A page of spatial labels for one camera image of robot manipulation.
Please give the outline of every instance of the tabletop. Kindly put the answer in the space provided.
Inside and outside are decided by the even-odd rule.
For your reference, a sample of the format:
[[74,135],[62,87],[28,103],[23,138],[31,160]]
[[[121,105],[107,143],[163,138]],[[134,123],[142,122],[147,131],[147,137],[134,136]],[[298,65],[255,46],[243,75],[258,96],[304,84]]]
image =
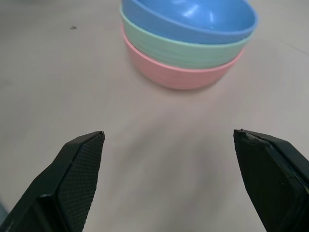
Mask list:
[[309,158],[309,1],[251,0],[259,26],[217,84],[160,87],[131,65],[119,1],[0,3],[0,201],[67,141],[105,131],[84,232],[264,232],[233,144],[244,128]]

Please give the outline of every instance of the green bowl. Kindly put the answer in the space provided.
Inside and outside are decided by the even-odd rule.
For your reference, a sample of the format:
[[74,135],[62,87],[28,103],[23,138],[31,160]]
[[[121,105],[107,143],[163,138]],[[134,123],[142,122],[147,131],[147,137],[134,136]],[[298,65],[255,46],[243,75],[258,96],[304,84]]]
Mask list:
[[251,39],[227,44],[196,44],[167,39],[133,24],[123,13],[126,36],[143,54],[162,63],[186,69],[207,69],[225,64],[235,58]]

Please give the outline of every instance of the bowl rim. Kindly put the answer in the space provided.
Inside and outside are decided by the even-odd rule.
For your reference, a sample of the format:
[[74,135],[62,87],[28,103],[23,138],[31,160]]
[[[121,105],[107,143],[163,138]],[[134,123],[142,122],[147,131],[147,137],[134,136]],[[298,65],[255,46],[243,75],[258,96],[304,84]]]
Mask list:
[[239,41],[236,41],[236,42],[232,42],[232,43],[222,43],[222,44],[201,44],[201,43],[188,43],[188,42],[183,42],[183,41],[178,41],[178,40],[172,40],[172,39],[169,39],[169,38],[165,38],[163,36],[160,36],[160,35],[156,35],[156,34],[153,34],[139,26],[137,26],[136,24],[132,23],[128,17],[126,17],[125,13],[123,12],[123,9],[122,9],[122,6],[120,6],[120,15],[121,17],[132,27],[136,28],[137,30],[141,31],[142,33],[145,33],[145,34],[148,34],[149,36],[151,37],[154,37],[158,40],[162,40],[162,41],[165,41],[165,42],[168,42],[168,43],[173,43],[173,44],[177,44],[177,45],[180,45],[180,46],[188,46],[188,47],[197,47],[197,48],[225,48],[225,47],[231,47],[231,46],[236,46],[236,45],[239,45],[239,44],[243,44],[243,43],[246,43],[248,42],[252,36],[253,36],[253,32],[248,35],[246,38],[243,38],[242,40],[239,40]]
[[169,69],[169,70],[174,70],[174,71],[177,71],[177,72],[185,72],[185,73],[210,73],[210,72],[217,72],[217,71],[220,71],[222,69],[225,69],[225,68],[229,68],[231,66],[233,66],[239,59],[240,57],[242,57],[243,53],[244,53],[244,50],[245,48],[243,48],[236,57],[234,57],[232,60],[230,60],[229,62],[223,64],[223,65],[220,65],[220,66],[216,66],[216,67],[213,67],[213,68],[208,68],[208,69],[184,69],[184,68],[180,68],[180,67],[176,67],[176,66],[170,66],[170,65],[167,65],[167,64],[164,64],[164,63],[161,63],[159,61],[156,61],[148,56],[146,56],[145,54],[143,54],[142,52],[140,52],[128,39],[128,37],[126,36],[126,33],[125,33],[125,30],[124,30],[124,27],[123,25],[121,25],[121,32],[122,32],[122,35],[123,35],[123,38],[124,38],[124,41],[126,43],[126,45],[133,51],[135,52],[136,54],[138,54],[139,56],[141,56],[142,58],[146,59],[147,61],[157,65],[157,66],[161,66],[165,69]]
[[251,12],[253,13],[254,15],[254,23],[244,29],[244,30],[236,30],[236,31],[223,31],[223,30],[208,30],[208,29],[201,29],[201,28],[198,28],[198,27],[194,27],[194,26],[189,26],[189,25],[186,25],[186,24],[183,24],[183,23],[180,23],[180,22],[177,22],[173,19],[170,19],[168,17],[165,17],[164,15],[160,14],[160,13],[157,13],[156,11],[150,9],[149,7],[145,6],[144,4],[142,4],[141,2],[139,2],[139,0],[130,0],[132,2],[134,2],[135,4],[137,4],[139,7],[141,7],[143,10],[149,12],[150,14],[156,16],[156,17],[160,17],[162,18],[163,20],[165,21],[168,21],[172,24],[175,24],[177,26],[180,26],[180,27],[183,27],[183,28],[186,28],[186,29],[190,29],[190,30],[195,30],[195,31],[198,31],[198,32],[202,32],[202,33],[208,33],[208,34],[214,34],[214,35],[224,35],[224,36],[228,36],[228,35],[239,35],[239,34],[245,34],[245,33],[248,33],[248,32],[251,32],[253,31],[257,24],[258,24],[258,15],[257,15],[257,12],[255,11],[255,9],[247,2],[248,0],[241,0],[244,2],[245,5],[247,5],[249,7],[249,9],[251,10]]

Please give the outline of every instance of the stack of bowls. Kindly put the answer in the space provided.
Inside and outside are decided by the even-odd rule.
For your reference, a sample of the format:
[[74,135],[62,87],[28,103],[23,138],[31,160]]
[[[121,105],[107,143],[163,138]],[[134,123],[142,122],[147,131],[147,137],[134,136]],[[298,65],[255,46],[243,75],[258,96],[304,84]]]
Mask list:
[[241,57],[257,25],[245,0],[123,0],[120,11],[133,64],[175,89],[217,82]]

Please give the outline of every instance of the plastic bowl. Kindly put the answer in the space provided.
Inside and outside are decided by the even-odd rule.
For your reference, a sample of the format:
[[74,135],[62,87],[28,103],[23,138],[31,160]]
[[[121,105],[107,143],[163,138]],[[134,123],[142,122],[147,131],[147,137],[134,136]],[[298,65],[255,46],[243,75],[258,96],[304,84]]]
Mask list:
[[172,40],[228,44],[246,38],[257,14],[245,0],[123,0],[123,11],[137,26]]
[[159,62],[186,69],[206,69],[225,64],[236,57],[252,37],[220,45],[184,43],[147,32],[130,22],[123,13],[121,15],[126,35],[138,50]]
[[182,69],[147,57],[130,43],[124,31],[123,35],[132,63],[136,68],[153,82],[173,89],[197,89],[210,86],[223,77],[243,54],[241,51],[227,64],[212,69]]

